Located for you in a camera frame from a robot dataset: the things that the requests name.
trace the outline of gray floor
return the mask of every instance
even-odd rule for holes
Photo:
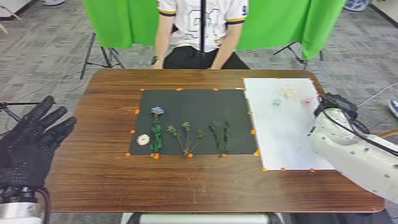
[[[78,80],[89,44],[90,26],[80,0],[62,8],[44,8],[39,2],[21,14],[23,21],[3,21],[10,32],[0,33],[0,101],[39,101],[53,95],[73,113],[85,86],[97,70],[90,67]],[[343,12],[325,46],[325,61],[309,62],[327,91],[360,103],[378,90],[398,81],[398,29],[371,9]],[[272,56],[273,49],[240,52],[252,69],[302,69],[289,52]],[[153,48],[135,45],[121,50],[128,68],[149,68]],[[99,51],[92,52],[99,60]],[[373,133],[396,129],[398,119],[387,110],[387,100],[398,99],[396,87],[360,107],[360,120]],[[23,114],[30,108],[14,107]],[[0,113],[0,133],[14,122]],[[398,208],[387,205],[391,216]],[[119,214],[57,215],[53,223],[117,223]]]

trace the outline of blue flower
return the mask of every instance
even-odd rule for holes
[[[160,115],[160,114],[165,113],[165,111],[163,111],[163,109],[161,109],[160,107],[154,107],[154,108],[151,109],[151,113],[156,114],[156,115]]]

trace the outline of person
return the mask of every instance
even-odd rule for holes
[[[248,14],[248,0],[206,1],[204,64],[201,64],[201,1],[158,0],[160,23],[154,69],[248,69],[234,48]],[[176,48],[165,57],[169,45]]]
[[[398,101],[394,100],[389,101],[389,110],[398,118]]]

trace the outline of white shirt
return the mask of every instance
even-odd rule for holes
[[[158,0],[158,10],[163,16],[174,16],[170,44],[176,47],[192,46],[199,50],[201,37],[201,0]],[[227,24],[245,22],[248,14],[248,0],[208,0],[206,1],[206,47],[213,51],[222,44],[227,35]]]

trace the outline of wooden table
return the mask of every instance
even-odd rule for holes
[[[376,212],[384,200],[334,171],[263,172],[252,155],[126,157],[140,89],[241,88],[241,77],[305,71],[101,70],[53,162],[55,212]]]

